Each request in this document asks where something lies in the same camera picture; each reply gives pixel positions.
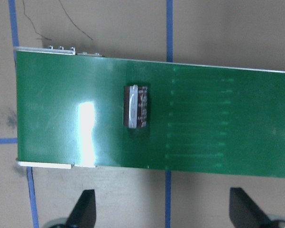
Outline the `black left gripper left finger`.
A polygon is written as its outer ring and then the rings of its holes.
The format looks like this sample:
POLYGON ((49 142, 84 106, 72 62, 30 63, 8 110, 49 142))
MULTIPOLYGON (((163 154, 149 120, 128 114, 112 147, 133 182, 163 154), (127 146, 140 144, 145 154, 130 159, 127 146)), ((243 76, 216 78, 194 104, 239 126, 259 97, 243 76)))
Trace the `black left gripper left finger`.
POLYGON ((96 223, 95 191, 84 190, 69 215, 67 228, 93 228, 96 223))

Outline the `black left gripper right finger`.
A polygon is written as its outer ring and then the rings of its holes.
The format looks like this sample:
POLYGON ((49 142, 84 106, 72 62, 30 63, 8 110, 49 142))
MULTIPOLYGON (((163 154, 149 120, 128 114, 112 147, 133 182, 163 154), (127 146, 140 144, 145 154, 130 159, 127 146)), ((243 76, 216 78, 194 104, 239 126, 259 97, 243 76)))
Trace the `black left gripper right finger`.
POLYGON ((235 228, 275 227, 275 223, 242 188, 230 188, 229 217, 235 228))

